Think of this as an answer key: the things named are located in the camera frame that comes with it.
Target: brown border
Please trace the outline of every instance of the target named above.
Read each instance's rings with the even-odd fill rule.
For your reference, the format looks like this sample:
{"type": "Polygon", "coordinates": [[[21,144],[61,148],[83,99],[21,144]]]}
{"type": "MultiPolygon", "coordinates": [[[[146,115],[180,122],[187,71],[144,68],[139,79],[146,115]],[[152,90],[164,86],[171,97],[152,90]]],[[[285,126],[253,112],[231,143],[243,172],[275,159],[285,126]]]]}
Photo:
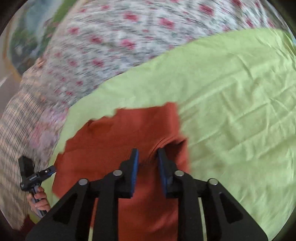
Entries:
{"type": "Polygon", "coordinates": [[[9,58],[7,57],[7,51],[8,51],[8,46],[9,46],[9,32],[11,30],[11,25],[12,25],[12,21],[13,21],[14,17],[12,17],[12,19],[9,21],[8,25],[7,25],[7,31],[6,31],[6,36],[5,36],[5,41],[4,41],[4,45],[3,45],[3,53],[2,53],[2,57],[3,57],[3,61],[5,63],[5,66],[8,70],[10,70],[10,72],[12,73],[12,76],[15,80],[21,82],[22,80],[22,76],[20,75],[20,73],[17,71],[17,69],[13,66],[12,62],[9,60],[9,58]]]}

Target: orange-red fabric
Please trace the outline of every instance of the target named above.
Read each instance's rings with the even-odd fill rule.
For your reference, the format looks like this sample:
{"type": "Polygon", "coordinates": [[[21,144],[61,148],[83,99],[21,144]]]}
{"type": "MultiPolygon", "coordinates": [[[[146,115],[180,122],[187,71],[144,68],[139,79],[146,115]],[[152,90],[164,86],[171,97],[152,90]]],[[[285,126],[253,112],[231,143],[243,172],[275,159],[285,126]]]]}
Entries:
{"type": "Polygon", "coordinates": [[[187,144],[179,133],[176,105],[119,109],[113,117],[90,120],[66,143],[55,166],[53,192],[62,197],[79,179],[102,179],[139,150],[139,171],[131,199],[119,199],[119,241],[177,240],[178,202],[165,199],[156,150],[188,172],[187,144]]]}

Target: light green bed sheet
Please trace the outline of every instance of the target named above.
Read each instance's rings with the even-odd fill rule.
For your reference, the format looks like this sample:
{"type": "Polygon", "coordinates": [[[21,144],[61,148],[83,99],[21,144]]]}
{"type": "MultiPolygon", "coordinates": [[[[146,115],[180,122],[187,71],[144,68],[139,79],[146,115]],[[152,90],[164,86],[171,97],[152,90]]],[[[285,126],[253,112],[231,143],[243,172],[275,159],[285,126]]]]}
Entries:
{"type": "MultiPolygon", "coordinates": [[[[50,165],[89,119],[176,102],[191,175],[217,178],[271,240],[296,205],[295,53],[288,34],[268,29],[233,31],[166,52],[72,106],[50,165]]],[[[52,182],[43,186],[53,204],[52,182]]]]}

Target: human hand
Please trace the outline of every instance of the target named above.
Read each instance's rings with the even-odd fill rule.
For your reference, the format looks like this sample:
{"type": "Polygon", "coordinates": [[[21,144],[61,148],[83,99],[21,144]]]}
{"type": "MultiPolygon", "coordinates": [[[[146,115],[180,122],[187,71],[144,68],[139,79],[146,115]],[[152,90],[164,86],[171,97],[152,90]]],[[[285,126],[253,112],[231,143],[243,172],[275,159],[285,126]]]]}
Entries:
{"type": "Polygon", "coordinates": [[[27,200],[28,203],[31,206],[31,209],[34,213],[37,214],[37,210],[45,210],[45,211],[49,211],[50,210],[50,205],[49,202],[47,201],[47,196],[46,193],[44,192],[44,189],[42,187],[38,187],[38,192],[34,195],[35,199],[41,199],[39,202],[37,203],[32,203],[32,194],[29,193],[27,195],[27,200]]]}

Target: silver screw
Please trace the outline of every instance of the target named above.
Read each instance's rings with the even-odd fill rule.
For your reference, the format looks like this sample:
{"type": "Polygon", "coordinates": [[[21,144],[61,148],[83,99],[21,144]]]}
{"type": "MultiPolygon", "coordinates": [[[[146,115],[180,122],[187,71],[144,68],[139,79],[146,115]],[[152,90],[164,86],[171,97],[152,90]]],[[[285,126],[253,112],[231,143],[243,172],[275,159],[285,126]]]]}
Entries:
{"type": "Polygon", "coordinates": [[[121,175],[122,175],[122,171],[121,171],[121,170],[115,170],[115,171],[113,172],[113,175],[114,175],[114,176],[121,176],[121,175]]]}
{"type": "Polygon", "coordinates": [[[209,184],[212,184],[212,185],[217,185],[219,183],[218,180],[215,178],[209,179],[208,182],[209,182],[209,184]]]}
{"type": "Polygon", "coordinates": [[[84,186],[88,183],[88,180],[83,178],[83,179],[80,179],[78,183],[79,183],[79,185],[84,186]]]}
{"type": "Polygon", "coordinates": [[[177,177],[182,177],[182,176],[184,176],[184,172],[181,171],[181,170],[178,170],[178,171],[175,171],[175,175],[176,175],[177,177]]]}

